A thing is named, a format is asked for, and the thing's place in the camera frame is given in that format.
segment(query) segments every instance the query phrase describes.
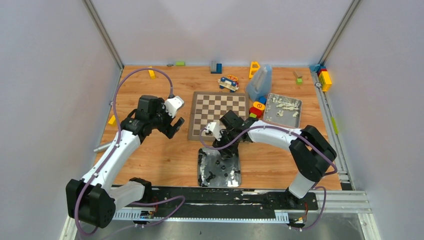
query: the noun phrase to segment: black mount plate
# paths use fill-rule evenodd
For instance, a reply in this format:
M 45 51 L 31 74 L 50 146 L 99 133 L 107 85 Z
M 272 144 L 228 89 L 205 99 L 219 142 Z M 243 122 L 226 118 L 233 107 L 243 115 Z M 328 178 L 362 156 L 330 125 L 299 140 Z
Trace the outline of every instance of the black mount plate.
M 317 210 L 315 193 L 308 192 L 296 207 L 287 202 L 285 191 L 272 189 L 154 186 L 152 196 L 158 201 L 183 195 L 185 203 L 174 213 L 177 218 L 273 219 L 274 210 Z M 166 217 L 180 200 L 161 204 L 155 217 Z

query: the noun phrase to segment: cable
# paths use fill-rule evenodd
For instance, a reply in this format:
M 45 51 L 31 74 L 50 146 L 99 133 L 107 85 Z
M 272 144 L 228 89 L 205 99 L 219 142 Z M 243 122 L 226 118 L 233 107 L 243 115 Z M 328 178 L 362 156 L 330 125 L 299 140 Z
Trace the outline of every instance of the cable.
M 276 130 L 280 130 L 280 131 L 282 131 L 282 132 L 284 132 L 284 133 L 286 133 L 286 134 L 291 134 L 291 135 L 293 135 L 293 136 L 295 136 L 295 137 L 297 137 L 297 138 L 299 138 L 300 140 L 302 140 L 304 143 L 306 143 L 309 147 L 311 147 L 316 153 L 318 153 L 318 155 L 320 155 L 328 164 L 330 164 L 332 167 L 333 167 L 333 171 L 331 171 L 331 172 L 327 172 L 327 173 L 325 173 L 324 174 L 324 176 L 327 176 L 327 175 L 331 175 L 331 174 L 335 174 L 335 173 L 337 173 L 337 166 L 328 158 L 328 157 L 326 157 L 320 150 L 318 150 L 318 148 L 316 148 L 314 145 L 312 145 L 312 143 L 310 143 L 306 138 L 304 138 L 303 136 L 301 136 L 300 134 L 297 134 L 296 132 L 291 132 L 291 133 L 289 133 L 289 130 L 287 130 L 287 129 L 285 129 L 285 128 L 281 128 L 281 127 L 278 127 L 278 126 L 272 126 L 272 125 L 261 125 L 261 126 L 252 126 L 252 127 L 249 127 L 249 128 L 247 128 L 247 129 L 245 129 L 245 130 L 243 130 L 239 135 L 237 135 L 232 141 L 230 141 L 227 145 L 224 145 L 224 146 L 220 146 L 220 147 L 213 147 L 213 146 L 208 146 L 208 145 L 206 145 L 206 143 L 203 141 L 203 138 L 202 138 L 202 133 L 203 133 L 203 131 L 205 131 L 206 130 L 206 128 L 203 128 L 201 131 L 200 131 L 200 142 L 201 142 L 201 144 L 205 147 L 205 148 L 208 148 L 208 149 L 211 149 L 211 150 L 222 150 L 222 149 L 226 149 L 226 148 L 228 148 L 229 146 L 231 146 L 233 143 L 235 143 L 236 141 L 237 141 L 237 139 L 239 139 L 239 138 L 241 138 L 242 136 L 243 136 L 243 134 L 245 134 L 245 133 L 247 133 L 248 131 L 250 131 L 250 130 L 254 130 L 254 129 L 276 129 Z
M 298 228 L 298 227 L 289 227 L 289 228 L 292 228 L 292 229 L 295 229 L 295 230 L 298 230 L 298 231 L 309 230 L 309 229 L 313 228 L 315 225 L 317 225 L 317 223 L 323 217 L 323 212 L 324 212 L 324 208 L 326 207 L 326 201 L 327 201 L 327 190 L 323 186 L 317 186 L 317 187 L 315 187 L 315 189 L 323 189 L 324 190 L 324 199 L 322 200 L 322 207 L 321 207 L 321 211 L 319 212 L 318 218 L 310 226 L 302 227 L 302 228 Z
M 118 113 L 117 113 L 117 95 L 118 95 L 118 91 L 121 88 L 121 86 L 125 83 L 125 81 L 133 74 L 138 73 L 140 71 L 148 71 L 148 70 L 152 70 L 155 72 L 158 72 L 162 75 L 165 76 L 166 79 L 168 79 L 169 81 L 169 85 L 170 85 L 170 90 L 169 90 L 169 98 L 172 98 L 174 96 L 174 85 L 172 83 L 171 78 L 162 70 L 156 69 L 156 68 L 150 68 L 150 67 L 143 67 L 143 68 L 139 68 L 136 69 L 132 72 L 130 72 L 118 85 L 118 87 L 116 88 L 116 91 L 113 95 L 113 101 L 112 101 L 112 109 L 113 109 L 113 115 L 115 116 L 116 122 L 118 123 L 118 136 L 116 139 L 117 144 L 113 146 L 113 148 L 110 150 L 109 154 L 106 156 L 106 158 L 104 159 L 104 161 L 100 164 L 100 166 L 97 168 L 97 170 L 93 173 L 93 175 L 90 177 L 90 179 L 87 181 L 87 183 L 84 185 L 84 187 L 82 188 L 81 192 L 78 195 L 78 198 L 76 199 L 76 204 L 75 204 L 75 214 L 74 214 L 74 218 L 75 218 L 75 225 L 76 228 L 78 229 L 78 231 L 83 235 L 83 236 L 91 236 L 93 235 L 98 227 L 96 226 L 95 229 L 92 232 L 85 232 L 83 230 L 83 228 L 81 227 L 80 224 L 80 219 L 79 219 L 79 209 L 80 209 L 80 204 L 81 204 L 81 200 L 83 199 L 83 195 L 84 192 L 87 190 L 87 188 L 89 187 L 89 185 L 92 183 L 92 181 L 94 180 L 94 178 L 96 178 L 96 175 L 99 174 L 99 172 L 102 170 L 103 166 L 106 165 L 106 163 L 109 161 L 109 159 L 111 158 L 112 154 L 115 152 L 115 150 L 118 148 L 119 146 L 119 142 L 121 140 L 121 125 L 119 124 L 119 119 L 118 119 Z
M 167 220 L 168 218 L 170 218 L 176 211 L 178 211 L 178 209 L 180 209 L 181 208 L 181 206 L 184 204 L 184 202 L 186 201 L 186 198 L 183 196 L 183 195 L 180 195 L 180 196 L 175 196 L 175 197 L 172 197 L 172 198 L 170 198 L 170 199 L 167 199 L 167 200 L 164 200 L 164 201 L 158 201 L 158 202 L 153 202 L 153 203 L 140 203 L 140 202 L 133 202 L 132 204 L 135 204 L 135 205 L 139 205 L 139 206 L 154 206 L 154 205 L 159 205 L 159 204 L 164 204 L 164 203 L 168 203 L 168 202 L 170 202 L 170 201 L 173 201 L 173 200 L 175 200 L 175 199 L 182 199 L 182 201 L 181 201 L 181 203 L 170 213 L 170 214 L 168 214 L 168 216 L 166 216 L 166 217 L 164 217 L 164 218 L 162 218 L 161 220 L 159 220 L 159 221 L 157 221 L 157 222 L 154 222 L 154 223 L 150 223 L 150 224 L 141 224 L 141 227 L 142 228 L 144 228 L 144 227 L 151 227 L 151 226 L 154 226 L 154 225 L 158 225 L 158 224 L 160 224 L 160 223 L 162 223 L 163 221 L 165 221 L 165 220 Z M 117 233 L 120 233 L 120 232 L 122 232 L 122 231 L 124 231 L 124 230 L 127 230 L 127 229 L 130 229 L 130 228 L 134 228 L 134 227 L 138 227 L 138 226 L 140 226 L 140 224 L 136 224 L 135 226 L 134 225 L 129 225 L 129 226 L 125 226 L 125 227 L 123 227 L 123 228 L 121 228 L 121 229 L 118 229 L 117 231 L 115 231 L 115 232 L 113 232 L 113 233 L 111 233 L 111 234 L 109 234 L 109 235 L 107 235 L 107 236 L 105 236 L 104 238 L 102 238 L 101 240 L 105 240 L 105 239 L 108 239 L 108 238 L 110 238 L 110 237 L 112 237 L 113 235 L 115 235 L 115 234 L 117 234 Z

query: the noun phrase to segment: chessboard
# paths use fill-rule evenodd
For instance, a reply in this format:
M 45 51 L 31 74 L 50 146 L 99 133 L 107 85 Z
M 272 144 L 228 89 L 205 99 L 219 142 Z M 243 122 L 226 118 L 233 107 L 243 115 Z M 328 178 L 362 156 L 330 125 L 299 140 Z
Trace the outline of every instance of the chessboard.
M 247 93 L 195 91 L 190 112 L 190 125 L 188 128 L 188 140 L 200 139 L 200 131 L 210 122 L 219 123 L 220 118 L 232 110 L 242 119 L 249 116 L 249 96 Z M 213 136 L 202 133 L 204 141 L 214 141 Z

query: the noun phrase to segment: gray floor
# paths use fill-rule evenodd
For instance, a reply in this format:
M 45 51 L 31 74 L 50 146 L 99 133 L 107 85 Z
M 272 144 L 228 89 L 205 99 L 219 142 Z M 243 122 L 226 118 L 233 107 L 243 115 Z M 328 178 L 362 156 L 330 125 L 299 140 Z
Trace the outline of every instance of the gray floor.
M 317 214 L 308 214 L 309 223 Z M 112 221 L 105 229 L 99 229 L 93 237 L 82 239 L 102 239 L 115 231 L 134 225 L 131 221 Z M 297 232 L 289 230 L 285 224 L 276 223 L 200 223 L 163 222 L 160 225 L 123 230 L 109 240 L 364 240 L 358 215 L 354 213 L 328 213 L 312 229 Z

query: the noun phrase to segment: yellow toy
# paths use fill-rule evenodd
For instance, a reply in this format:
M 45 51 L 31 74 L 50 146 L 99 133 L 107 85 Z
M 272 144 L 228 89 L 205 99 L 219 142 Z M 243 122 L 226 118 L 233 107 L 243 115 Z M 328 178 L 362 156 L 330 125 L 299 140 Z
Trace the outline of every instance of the yellow toy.
M 109 119 L 109 121 L 107 123 L 110 124 L 110 125 L 112 125 L 112 126 L 116 126 L 117 125 L 117 120 L 115 118 L 115 115 L 112 115 L 112 117 Z
M 150 78 L 151 79 L 155 79 L 156 78 L 155 71 L 149 70 L 148 71 L 148 74 L 150 75 Z
M 261 110 L 262 112 L 263 112 L 263 111 L 265 111 L 265 104 L 263 104 L 263 103 L 261 103 L 261 102 L 255 101 L 255 102 L 253 103 L 253 107 L 255 107 L 255 108 L 257 108 L 257 109 Z
M 319 82 L 322 85 L 322 91 L 327 92 L 332 85 L 329 72 L 328 71 L 321 71 L 321 73 L 318 76 L 318 79 L 319 79 Z
M 249 79 L 253 78 L 253 75 L 255 75 L 256 71 L 258 71 L 259 68 L 261 68 L 261 66 L 257 61 L 252 61 L 250 63 Z

